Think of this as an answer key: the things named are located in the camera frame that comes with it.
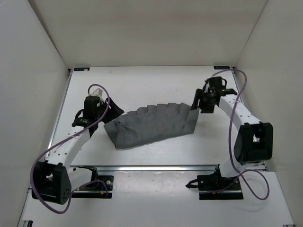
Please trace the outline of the grey pleated skirt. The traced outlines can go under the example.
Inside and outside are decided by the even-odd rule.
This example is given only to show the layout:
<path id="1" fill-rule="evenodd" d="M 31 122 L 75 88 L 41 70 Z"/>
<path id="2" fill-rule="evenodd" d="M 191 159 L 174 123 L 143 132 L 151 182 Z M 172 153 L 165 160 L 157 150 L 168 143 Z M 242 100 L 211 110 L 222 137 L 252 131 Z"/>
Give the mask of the grey pleated skirt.
<path id="1" fill-rule="evenodd" d="M 185 103 L 140 107 L 104 125 L 116 149 L 131 149 L 154 142 L 192 134 L 199 110 Z"/>

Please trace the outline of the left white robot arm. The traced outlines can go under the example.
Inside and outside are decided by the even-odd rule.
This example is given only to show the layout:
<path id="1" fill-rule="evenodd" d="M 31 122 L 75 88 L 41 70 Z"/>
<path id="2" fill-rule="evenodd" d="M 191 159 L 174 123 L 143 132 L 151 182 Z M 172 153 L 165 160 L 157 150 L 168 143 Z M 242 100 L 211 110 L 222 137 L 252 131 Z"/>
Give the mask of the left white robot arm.
<path id="1" fill-rule="evenodd" d="M 53 148 L 44 161 L 38 161 L 33 169 L 32 197 L 64 205 L 73 190 L 84 184 L 94 188 L 99 183 L 97 169 L 91 166 L 70 168 L 71 163 L 98 129 L 100 122 L 108 123 L 124 111 L 115 102 L 100 96 L 87 96 L 83 109 L 79 110 L 68 134 L 67 141 Z"/>

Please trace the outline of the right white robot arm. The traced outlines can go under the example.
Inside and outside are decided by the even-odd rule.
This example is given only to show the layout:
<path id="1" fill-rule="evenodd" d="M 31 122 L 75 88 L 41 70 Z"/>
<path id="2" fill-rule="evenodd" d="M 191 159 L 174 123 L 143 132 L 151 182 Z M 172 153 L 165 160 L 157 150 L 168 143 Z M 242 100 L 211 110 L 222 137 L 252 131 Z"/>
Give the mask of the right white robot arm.
<path id="1" fill-rule="evenodd" d="M 232 88 L 209 92 L 196 90 L 192 110 L 199 108 L 201 113 L 213 113 L 215 106 L 230 118 L 229 159 L 217 167 L 216 175 L 212 177 L 213 186 L 221 190 L 229 184 L 229 178 L 236 177 L 248 166 L 272 158 L 273 126 L 255 117 Z"/>

